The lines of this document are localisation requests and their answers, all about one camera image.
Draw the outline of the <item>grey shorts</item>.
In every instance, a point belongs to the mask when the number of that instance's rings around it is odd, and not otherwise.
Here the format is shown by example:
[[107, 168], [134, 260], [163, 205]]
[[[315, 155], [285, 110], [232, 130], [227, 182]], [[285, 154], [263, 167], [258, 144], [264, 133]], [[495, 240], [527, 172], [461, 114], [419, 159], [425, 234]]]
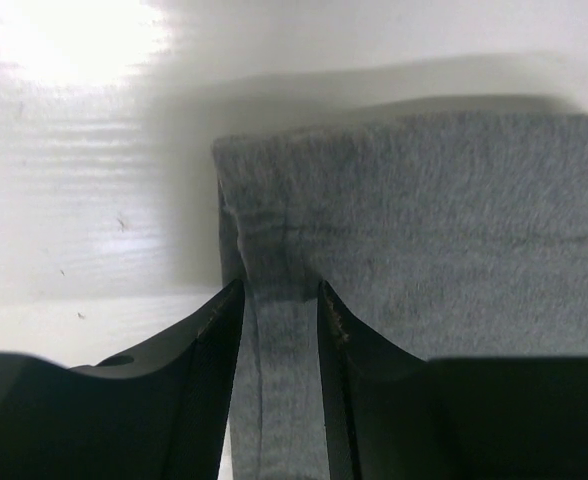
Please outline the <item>grey shorts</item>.
[[245, 285], [237, 479], [325, 479], [316, 298], [404, 350], [588, 354], [588, 115], [444, 112], [212, 148]]

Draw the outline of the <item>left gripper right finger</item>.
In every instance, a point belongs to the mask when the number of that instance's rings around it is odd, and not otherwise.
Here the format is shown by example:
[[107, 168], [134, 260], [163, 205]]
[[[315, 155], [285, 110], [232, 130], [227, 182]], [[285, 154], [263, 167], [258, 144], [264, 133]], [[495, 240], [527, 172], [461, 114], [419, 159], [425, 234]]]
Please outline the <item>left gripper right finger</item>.
[[318, 288], [334, 479], [588, 479], [588, 357], [422, 360]]

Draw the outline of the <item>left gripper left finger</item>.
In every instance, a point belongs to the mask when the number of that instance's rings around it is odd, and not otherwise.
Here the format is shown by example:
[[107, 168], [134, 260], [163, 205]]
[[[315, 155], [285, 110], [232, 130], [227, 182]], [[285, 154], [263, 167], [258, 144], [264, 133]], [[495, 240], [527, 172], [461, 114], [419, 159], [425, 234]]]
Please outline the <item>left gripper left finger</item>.
[[218, 476], [245, 292], [100, 363], [0, 353], [0, 479]]

